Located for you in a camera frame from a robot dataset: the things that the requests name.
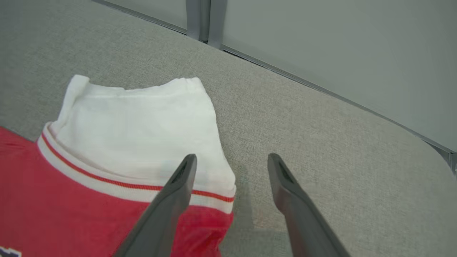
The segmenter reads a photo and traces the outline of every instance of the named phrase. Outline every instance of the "metal frame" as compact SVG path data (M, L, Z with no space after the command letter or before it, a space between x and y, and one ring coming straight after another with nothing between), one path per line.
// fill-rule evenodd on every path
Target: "metal frame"
M211 0L208 45L218 49L222 46L226 9L227 0Z

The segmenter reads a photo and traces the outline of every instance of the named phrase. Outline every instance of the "white fabric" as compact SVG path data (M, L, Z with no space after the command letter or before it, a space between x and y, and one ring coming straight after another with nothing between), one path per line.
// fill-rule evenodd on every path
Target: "white fabric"
M98 176L163 186L182 159L194 153L194 190L234 196L235 176L198 78L124 90L75 75L58 120L48 127L50 140L67 160L81 162Z

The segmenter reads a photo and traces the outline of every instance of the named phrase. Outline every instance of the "red fabric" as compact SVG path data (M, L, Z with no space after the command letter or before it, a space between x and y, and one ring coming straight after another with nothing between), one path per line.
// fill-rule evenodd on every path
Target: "red fabric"
M0 246L23 257L111 256L147 203L99 193L66 177L35 143L0 128ZM220 256L233 214L189 206L172 256Z

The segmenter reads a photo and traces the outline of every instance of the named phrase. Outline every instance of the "metal trim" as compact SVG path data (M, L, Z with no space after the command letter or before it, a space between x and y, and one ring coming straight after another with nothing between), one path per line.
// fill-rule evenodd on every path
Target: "metal trim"
M451 167L452 173L457 176L457 153L449 154L449 166Z
M200 38L201 28L201 1L200 0L186 0L186 14L187 14L187 36L195 40Z
M437 143L437 142L435 142L435 141L433 141L433 140L431 140L431 139L429 139L429 138L427 138L427 137L425 137L425 136L423 136L423 135L421 135L421 134L419 134L419 133L413 131L412 129L409 129L409 128L403 126L402 124L400 124L400 123L398 123L398 122L395 122L395 121L393 121L393 120L387 118L386 116L383 116L383 115L381 115L381 114L379 114L379 113L377 113L377 112L375 112L375 111L372 111L372 110L368 109L367 107L365 107L365 106L363 106L363 105L360 105L360 104L358 104L358 103L356 103L356 102L353 102L353 101L351 101L351 100L349 100L349 99L347 99L347 98L345 98L345 97L342 97L342 96L340 96L340 95L338 95L338 94L335 94L335 93L333 93L333 92L331 92L331 91L329 91L329 90L327 90L327 89L325 89L325 88L323 88L323 87L320 87L320 86L318 86L318 85L316 85L316 84L314 84L314 83L312 83L312 82L310 82L310 81L307 81L307 80L304 80L304 79L302 79L302 78L299 78L299 77L297 77L297 76L295 76L295 75L293 75L293 74L291 74L291 73L288 73L287 71L284 71L284 70L282 70L282 69L279 69L279 68L277 68L277 67L275 67L275 66L273 66L273 65L270 65L270 64L268 64L268 63L266 63L266 62L263 62L263 61L261 61L261 60L259 60L259 59L256 59L256 58L254 58L254 57L252 57L252 56L249 56L249 55L247 55L247 54L241 53L241 52L239 52L239 51L237 51L237 50L235 50L235 49L233 49L233 48L231 48L231 47L228 47L228 46L226 46L226 45L221 45L221 50L223 50L223 51L225 51L225 52L227 52L227 53L229 53L229 54L235 55L235 56L237 56L237 57L240 57L240 58L242 58L242 59L245 59L245 60L247 60L247 61L249 61L249 62L252 62L252 63L254 63L254 64L256 64L256 65L259 65L259 66L261 66L261 67L263 67L263 68L266 68L266 69L268 69L268 70L271 70L271 71L273 71L273 72L275 72L275 73L277 73L277 74L279 74L279 75L282 75L282 76L284 76L284 77L286 77L286 78L288 78L288 79L290 79L290 80L293 80L293 81L295 81L295 82L297 82L297 83L300 83L300 84L305 85L305 86L307 86L307 87L313 88L313 89L315 89L315 90L317 90L317 91L320 91L320 92L322 92L322 93L325 93L325 94L327 94L327 95L331 95L331 96L333 96L333 97L336 97L336 98L338 98L338 99L340 99L340 100L342 100L342 101L345 101L345 102L347 102L347 103L349 103L349 104L351 104L351 105L353 105L353 106L355 106L355 107L358 107L358 108L360 108L360 109L362 109L362 110L364 110L364 111L370 112L370 113L372 113L372 114L374 114L374 115L376 115L376 116L378 116L378 117L381 117L381 118L383 118L383 119L385 119L385 120L387 120L387 121L390 121L390 122L392 122L392 123L394 123L394 124L396 124L396 125L402 127L403 129L406 129L408 132L410 132L410 133L412 133L414 136L416 136L416 137L422 139L422 140L425 141L426 143L432 145L435 149L438 148L439 150L444 151L444 152L446 152L447 154L452 154L452 153L454 153L454 151L452 151L451 149L449 149L449 148L447 148L447 147L445 147L445 146L443 146L443 145L441 145L441 144L439 144L439 143Z
M184 34L184 35L187 34L187 30L182 28L182 27L178 27L178 26L173 25L171 23L168 23L168 22L165 22L165 21L161 21L161 20L156 19L154 17L147 16L147 15L142 14L140 12L137 12L137 11L122 7L120 5L116 5L116 4L113 4L113 3L110 3L110 2L107 2L107 1L104 1L104 0L92 0L92 2L99 3L101 5L106 5L106 6L110 7L110 8L117 9L117 10L119 10L121 12L125 12L127 14L130 14L132 16L138 17L140 19L143 19L143 20L146 20L146 21L150 21L150 22L155 23L157 25L161 25L162 27L169 28L169 29L174 30L176 32L179 32L181 34Z
M209 36L209 13L211 8L210 0L201 0L201 25L200 25L200 41L208 42Z
M209 13L208 45L220 49L224 28L227 0L211 0Z

